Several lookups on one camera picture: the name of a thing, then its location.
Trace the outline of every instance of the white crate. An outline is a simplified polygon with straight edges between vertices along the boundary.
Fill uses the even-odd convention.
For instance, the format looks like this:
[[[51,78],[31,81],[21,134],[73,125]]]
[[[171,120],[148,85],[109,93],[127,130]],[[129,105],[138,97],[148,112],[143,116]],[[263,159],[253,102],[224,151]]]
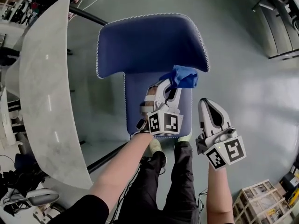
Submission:
[[[278,224],[291,211],[269,180],[242,189],[233,205],[236,224]]]

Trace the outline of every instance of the forearm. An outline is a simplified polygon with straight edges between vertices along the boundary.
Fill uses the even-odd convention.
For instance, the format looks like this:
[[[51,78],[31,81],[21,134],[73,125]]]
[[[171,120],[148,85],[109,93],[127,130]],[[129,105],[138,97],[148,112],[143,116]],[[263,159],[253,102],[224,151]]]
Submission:
[[[124,148],[107,164],[91,189],[91,194],[101,198],[109,211],[116,204],[122,191],[135,173],[145,149],[153,136],[136,134]]]
[[[209,164],[209,186],[206,208],[211,213],[226,213],[232,211],[233,199],[228,186],[226,169],[215,171]]]

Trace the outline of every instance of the machine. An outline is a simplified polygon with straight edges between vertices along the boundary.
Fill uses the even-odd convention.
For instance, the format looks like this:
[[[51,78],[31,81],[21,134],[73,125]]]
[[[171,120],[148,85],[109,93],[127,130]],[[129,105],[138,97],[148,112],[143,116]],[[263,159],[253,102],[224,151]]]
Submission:
[[[179,134],[183,115],[178,104],[181,88],[171,89],[169,79],[149,87],[141,113],[148,116],[139,121],[140,132],[170,136]],[[215,170],[236,163],[246,157],[242,136],[238,136],[227,112],[207,98],[200,100],[199,123],[202,134],[196,139],[198,154],[204,154]]]

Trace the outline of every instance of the white table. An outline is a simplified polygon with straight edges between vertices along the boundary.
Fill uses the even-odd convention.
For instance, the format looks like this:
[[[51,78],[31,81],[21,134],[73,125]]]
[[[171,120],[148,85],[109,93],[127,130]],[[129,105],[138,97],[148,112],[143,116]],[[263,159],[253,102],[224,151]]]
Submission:
[[[92,185],[71,107],[67,71],[70,0],[59,0],[26,34],[20,61],[20,100],[30,146],[40,168],[74,187]]]

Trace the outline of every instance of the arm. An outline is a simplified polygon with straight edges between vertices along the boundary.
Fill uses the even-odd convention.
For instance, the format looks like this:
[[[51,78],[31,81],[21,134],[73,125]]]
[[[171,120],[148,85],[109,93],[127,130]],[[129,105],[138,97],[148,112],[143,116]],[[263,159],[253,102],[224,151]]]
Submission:
[[[139,133],[108,163],[91,188],[91,194],[102,199],[111,211],[134,175],[142,155],[153,136]]]
[[[208,224],[235,223],[233,199],[228,186],[226,169],[215,171],[209,164],[209,186],[206,209]]]

